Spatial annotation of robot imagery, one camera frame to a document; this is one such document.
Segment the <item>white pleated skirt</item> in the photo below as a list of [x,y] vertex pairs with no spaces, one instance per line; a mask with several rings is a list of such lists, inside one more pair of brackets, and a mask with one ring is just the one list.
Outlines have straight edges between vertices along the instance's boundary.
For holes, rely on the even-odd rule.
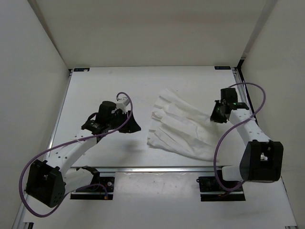
[[150,147],[196,160],[213,161],[218,140],[218,127],[207,114],[172,90],[160,91],[147,136]]

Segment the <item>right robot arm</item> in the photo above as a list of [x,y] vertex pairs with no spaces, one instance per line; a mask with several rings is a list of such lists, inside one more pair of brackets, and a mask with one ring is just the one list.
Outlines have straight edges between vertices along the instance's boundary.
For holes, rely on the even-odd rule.
[[256,123],[246,103],[239,102],[235,88],[221,89],[221,98],[215,102],[210,120],[215,123],[230,122],[229,131],[237,130],[245,144],[238,165],[224,166],[216,172],[214,186],[221,191],[232,181],[273,183],[280,179],[284,147],[269,138]]

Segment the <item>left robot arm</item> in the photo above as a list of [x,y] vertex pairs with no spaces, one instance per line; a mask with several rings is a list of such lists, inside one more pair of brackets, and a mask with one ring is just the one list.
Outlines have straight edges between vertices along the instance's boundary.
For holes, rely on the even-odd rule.
[[50,208],[57,206],[66,194],[79,188],[95,191],[100,185],[100,173],[90,166],[72,169],[72,165],[102,138],[113,132],[132,134],[141,130],[136,123],[129,98],[116,102],[103,101],[81,126],[71,144],[57,148],[44,161],[30,164],[26,193]]

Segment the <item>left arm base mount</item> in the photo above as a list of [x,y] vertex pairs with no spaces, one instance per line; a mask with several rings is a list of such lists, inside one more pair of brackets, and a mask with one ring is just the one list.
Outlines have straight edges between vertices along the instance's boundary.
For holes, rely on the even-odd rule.
[[99,178],[87,188],[71,192],[71,200],[113,200],[115,173],[100,173]]

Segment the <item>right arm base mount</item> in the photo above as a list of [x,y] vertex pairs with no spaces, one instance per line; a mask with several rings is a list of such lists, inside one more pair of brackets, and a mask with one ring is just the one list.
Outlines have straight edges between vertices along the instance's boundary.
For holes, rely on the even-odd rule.
[[215,177],[198,177],[201,202],[233,202],[245,201],[243,187],[233,192],[224,190],[216,181]]

